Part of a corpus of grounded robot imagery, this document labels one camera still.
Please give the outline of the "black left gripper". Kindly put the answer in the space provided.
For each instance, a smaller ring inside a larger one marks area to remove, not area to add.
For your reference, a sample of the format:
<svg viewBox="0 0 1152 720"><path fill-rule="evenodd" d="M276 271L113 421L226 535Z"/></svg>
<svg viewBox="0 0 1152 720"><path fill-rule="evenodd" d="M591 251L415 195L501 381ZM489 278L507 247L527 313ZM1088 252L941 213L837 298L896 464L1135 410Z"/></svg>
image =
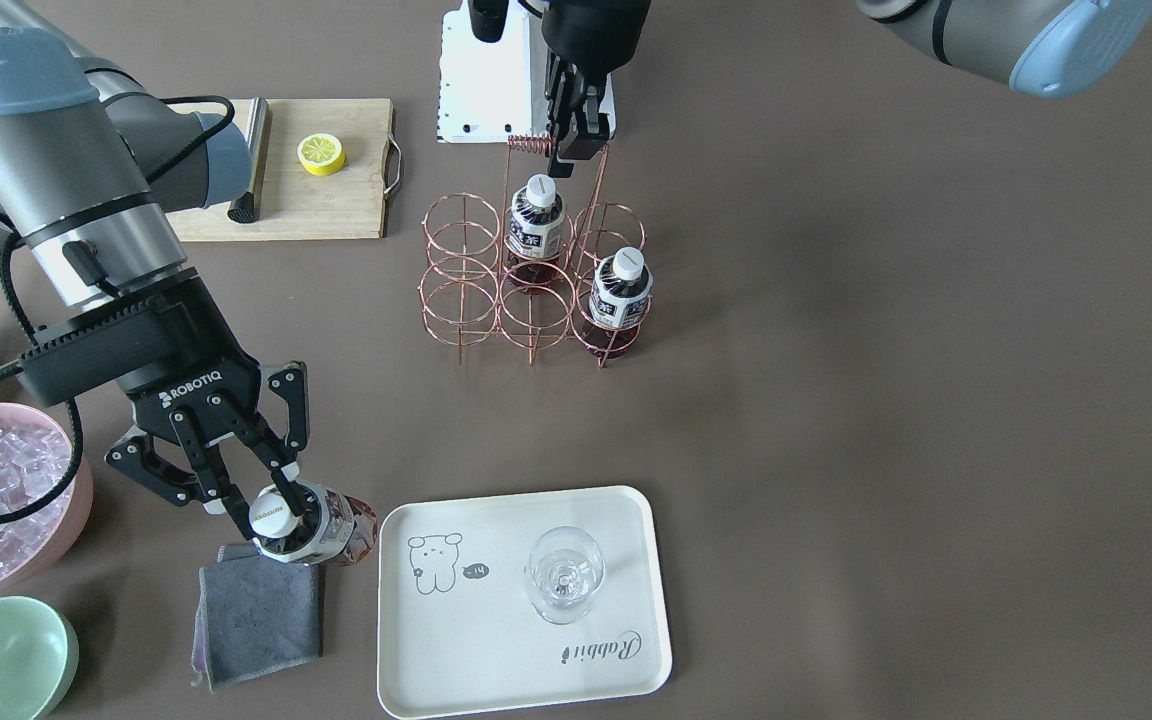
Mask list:
<svg viewBox="0 0 1152 720"><path fill-rule="evenodd" d="M563 118L570 91L562 90L558 73L579 73L577 94L593 86L602 97L605 78L634 58L645 26L649 1L550 1L541 13L541 36L550 47L552 74L550 101L550 154L547 176L570 179L573 164L588 161L609 141L605 113L577 111Z"/></svg>

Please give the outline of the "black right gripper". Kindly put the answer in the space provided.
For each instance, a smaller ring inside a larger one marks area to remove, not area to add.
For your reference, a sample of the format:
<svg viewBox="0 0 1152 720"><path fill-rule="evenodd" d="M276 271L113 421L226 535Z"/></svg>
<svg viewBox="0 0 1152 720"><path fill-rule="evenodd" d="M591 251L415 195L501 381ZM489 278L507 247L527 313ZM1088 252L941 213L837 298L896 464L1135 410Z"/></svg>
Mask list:
<svg viewBox="0 0 1152 720"><path fill-rule="evenodd" d="M238 344L200 276L173 275L37 333L20 382L55 406L116 382L132 429L109 465L168 501L219 502L244 541L250 505L219 450L238 439L298 520L311 510L289 471L308 445L306 365L262 365Z"/></svg>

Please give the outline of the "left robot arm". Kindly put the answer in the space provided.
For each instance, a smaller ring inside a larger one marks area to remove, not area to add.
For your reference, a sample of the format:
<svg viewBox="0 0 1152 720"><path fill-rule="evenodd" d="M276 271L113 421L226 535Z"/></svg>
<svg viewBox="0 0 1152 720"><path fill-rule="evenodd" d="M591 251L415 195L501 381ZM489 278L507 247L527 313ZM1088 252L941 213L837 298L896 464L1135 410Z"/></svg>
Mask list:
<svg viewBox="0 0 1152 720"><path fill-rule="evenodd" d="M541 96L547 174L571 176L612 138L602 100L630 63L647 1L526 1L547 50ZM1079 94L1126 56L1152 1L859 1L858 10L914 50L1018 94Z"/></svg>

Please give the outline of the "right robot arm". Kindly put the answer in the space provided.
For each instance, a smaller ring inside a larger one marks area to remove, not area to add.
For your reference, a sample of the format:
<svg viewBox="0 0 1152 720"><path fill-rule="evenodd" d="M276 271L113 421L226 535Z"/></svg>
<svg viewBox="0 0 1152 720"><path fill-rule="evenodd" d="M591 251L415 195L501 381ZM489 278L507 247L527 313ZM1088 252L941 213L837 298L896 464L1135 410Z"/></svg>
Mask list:
<svg viewBox="0 0 1152 720"><path fill-rule="evenodd" d="M251 156L230 115L180 113L131 76L0 1L0 259L24 247L76 314L26 331L1 378L41 406L116 382L132 429L120 473L177 506L225 511L271 559L306 562L328 528L300 483L306 367L238 346L168 220L247 191Z"/></svg>

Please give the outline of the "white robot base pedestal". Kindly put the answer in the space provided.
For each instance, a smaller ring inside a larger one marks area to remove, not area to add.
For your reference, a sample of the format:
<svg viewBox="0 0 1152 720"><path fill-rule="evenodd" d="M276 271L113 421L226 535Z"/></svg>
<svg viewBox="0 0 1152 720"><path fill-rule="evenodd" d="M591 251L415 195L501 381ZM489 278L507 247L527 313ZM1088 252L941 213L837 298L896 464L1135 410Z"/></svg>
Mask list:
<svg viewBox="0 0 1152 720"><path fill-rule="evenodd" d="M550 1L463 1L445 14L442 26L442 85L438 137L445 142L507 141L511 135L550 135L550 47L541 36L541 13ZM602 97L596 88L577 94L579 73L558 73L562 90L570 91L563 118L588 111L609 119L611 73Z"/></svg>

